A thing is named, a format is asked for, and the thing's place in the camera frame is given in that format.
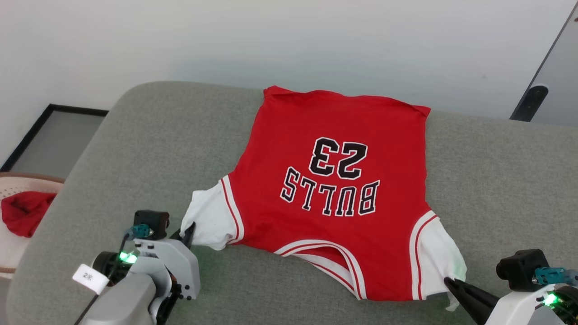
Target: number 23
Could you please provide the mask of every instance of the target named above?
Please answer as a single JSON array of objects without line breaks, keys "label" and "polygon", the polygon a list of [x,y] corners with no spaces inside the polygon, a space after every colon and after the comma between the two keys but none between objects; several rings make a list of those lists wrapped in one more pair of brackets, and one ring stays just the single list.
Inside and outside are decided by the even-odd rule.
[{"label": "number 23", "polygon": [[[319,138],[315,141],[309,171],[321,176],[329,176],[335,171],[334,165],[329,165],[329,154],[324,153],[324,149],[330,153],[339,153],[339,144],[330,138]],[[361,176],[360,168],[350,169],[352,165],[362,161],[367,156],[367,146],[357,142],[343,142],[342,154],[349,154],[349,157],[339,161],[337,174],[342,179],[358,179]]]}]

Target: blue connector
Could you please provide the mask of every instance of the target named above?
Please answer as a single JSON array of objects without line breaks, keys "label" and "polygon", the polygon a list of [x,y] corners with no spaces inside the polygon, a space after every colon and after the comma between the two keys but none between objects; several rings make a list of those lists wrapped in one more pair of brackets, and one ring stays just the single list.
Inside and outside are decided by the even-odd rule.
[{"label": "blue connector", "polygon": [[534,271],[536,283],[540,285],[552,285],[556,283],[566,283],[567,285],[578,285],[578,272],[574,269],[542,267]]},{"label": "blue connector", "polygon": [[147,238],[152,235],[152,231],[147,224],[137,224],[127,229],[125,234],[128,234],[127,240],[131,241],[135,238]]}]

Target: white sleeve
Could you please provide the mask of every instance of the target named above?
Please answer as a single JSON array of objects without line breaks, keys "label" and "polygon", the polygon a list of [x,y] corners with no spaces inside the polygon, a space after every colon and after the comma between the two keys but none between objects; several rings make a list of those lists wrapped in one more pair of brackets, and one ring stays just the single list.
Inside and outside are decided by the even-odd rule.
[{"label": "white sleeve", "polygon": [[191,204],[181,224],[181,237],[193,222],[196,223],[192,236],[193,245],[221,250],[235,236],[235,221],[227,205],[221,182],[209,190],[192,193]]},{"label": "white sleeve", "polygon": [[464,258],[438,218],[423,228],[419,241],[419,258],[423,280],[421,291],[425,297],[430,294],[447,292],[450,299],[450,306],[447,307],[447,310],[454,311],[458,307],[458,301],[448,291],[443,280],[446,277],[466,280],[467,268]]}]

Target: red garment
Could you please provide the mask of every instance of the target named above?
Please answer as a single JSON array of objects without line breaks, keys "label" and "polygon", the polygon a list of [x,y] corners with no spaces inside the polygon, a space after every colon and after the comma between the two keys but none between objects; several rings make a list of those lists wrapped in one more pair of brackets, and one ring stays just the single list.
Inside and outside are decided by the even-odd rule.
[{"label": "red garment", "polygon": [[194,245],[300,257],[359,299],[420,300],[465,279],[425,201],[429,108],[329,91],[264,91],[235,170],[195,191]]},{"label": "red garment", "polygon": [[30,238],[56,193],[26,191],[2,200],[2,221],[12,233]]}]

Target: white label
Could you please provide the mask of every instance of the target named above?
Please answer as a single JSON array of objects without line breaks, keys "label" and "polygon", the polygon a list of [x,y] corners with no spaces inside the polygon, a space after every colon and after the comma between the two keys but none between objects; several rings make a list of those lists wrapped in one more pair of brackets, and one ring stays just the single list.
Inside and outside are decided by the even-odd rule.
[{"label": "white label", "polygon": [[72,279],[90,290],[101,294],[106,285],[109,283],[107,277],[97,270],[89,267],[86,264],[81,264]]}]

